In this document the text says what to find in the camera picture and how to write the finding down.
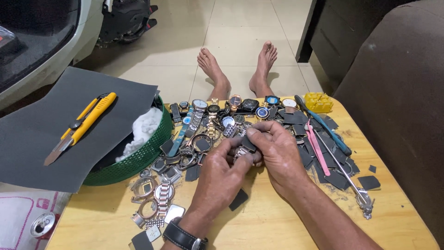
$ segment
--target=black leather watch strap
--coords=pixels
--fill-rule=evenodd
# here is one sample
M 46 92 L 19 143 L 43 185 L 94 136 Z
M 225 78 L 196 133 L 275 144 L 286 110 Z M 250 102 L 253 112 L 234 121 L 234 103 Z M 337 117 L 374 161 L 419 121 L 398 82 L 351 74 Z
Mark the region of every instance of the black leather watch strap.
M 208 239 L 201 239 L 201 243 L 198 248 L 193 249 L 194 242 L 197 240 L 197 238 L 179 227 L 178 224 L 181 219 L 181 217 L 176 217 L 170 221 L 163 232 L 164 238 L 171 241 L 173 244 L 182 248 L 183 250 L 205 250 Z

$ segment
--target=black square watch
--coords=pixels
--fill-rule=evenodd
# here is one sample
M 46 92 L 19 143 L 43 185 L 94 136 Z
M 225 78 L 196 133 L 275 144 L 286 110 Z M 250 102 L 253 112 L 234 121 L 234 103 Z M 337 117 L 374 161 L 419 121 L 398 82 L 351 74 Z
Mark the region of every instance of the black square watch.
M 255 99 L 244 99 L 241 107 L 244 111 L 254 112 L 259 107 L 259 101 Z
M 181 220 L 182 217 L 176 217 L 170 221 L 163 232 L 164 240 L 171 241 L 183 250 L 205 250 L 208 239 L 196 238 L 183 230 L 178 225 Z

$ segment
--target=hand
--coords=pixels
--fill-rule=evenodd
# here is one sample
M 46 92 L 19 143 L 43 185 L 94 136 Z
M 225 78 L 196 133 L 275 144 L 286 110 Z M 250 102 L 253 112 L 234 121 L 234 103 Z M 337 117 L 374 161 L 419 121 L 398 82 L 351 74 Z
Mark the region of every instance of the hand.
M 309 180 L 299 156 L 296 139 L 275 121 L 254 124 L 247 129 L 247 136 L 262 152 L 271 184 L 289 200 L 298 181 Z
M 230 167 L 241 141 L 242 137 L 224 139 L 205 157 L 193 200 L 179 224 L 188 233 L 204 238 L 212 221 L 236 197 L 250 167 L 260 161 L 259 153 L 247 153 Z

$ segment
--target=yellow table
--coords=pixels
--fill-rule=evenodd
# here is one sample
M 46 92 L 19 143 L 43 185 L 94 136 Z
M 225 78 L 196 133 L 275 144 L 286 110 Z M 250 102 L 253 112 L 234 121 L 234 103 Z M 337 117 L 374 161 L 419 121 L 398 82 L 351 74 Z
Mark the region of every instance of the yellow table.
M 370 197 L 376 199 L 371 220 L 363 218 L 351 188 L 343 192 L 330 184 L 319 184 L 322 190 L 382 248 L 439 249 L 398 183 L 338 101 L 334 101 L 329 116 L 339 125 L 337 131 L 346 144 L 356 152 L 352 159 L 361 173 L 353 181 L 360 185 L 357 177 L 375 175 L 382 190 L 369 191 Z M 368 171 L 370 164 L 377 167 L 376 174 Z M 311 170 L 308 174 L 317 181 L 316 172 Z M 113 185 L 82 186 L 78 194 L 72 195 L 47 249 L 129 249 L 132 237 L 142 231 L 130 219 L 139 206 L 130 201 L 130 186 L 136 179 L 134 176 Z M 173 203 L 188 208 L 196 185 L 197 181 L 185 182 L 182 177 L 174 186 Z M 234 212 L 225 209 L 214 221 L 207 235 L 210 249 L 317 249 L 299 217 L 274 191 L 263 168 L 252 169 L 243 188 L 249 200 Z M 153 242 L 156 250 L 162 244 L 161 238 Z

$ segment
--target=brown sofa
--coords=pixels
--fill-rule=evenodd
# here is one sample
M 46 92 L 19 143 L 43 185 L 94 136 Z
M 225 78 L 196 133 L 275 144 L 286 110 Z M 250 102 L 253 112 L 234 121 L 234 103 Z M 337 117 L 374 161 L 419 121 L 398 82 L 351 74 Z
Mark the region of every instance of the brown sofa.
M 444 1 L 389 12 L 334 97 L 444 249 Z

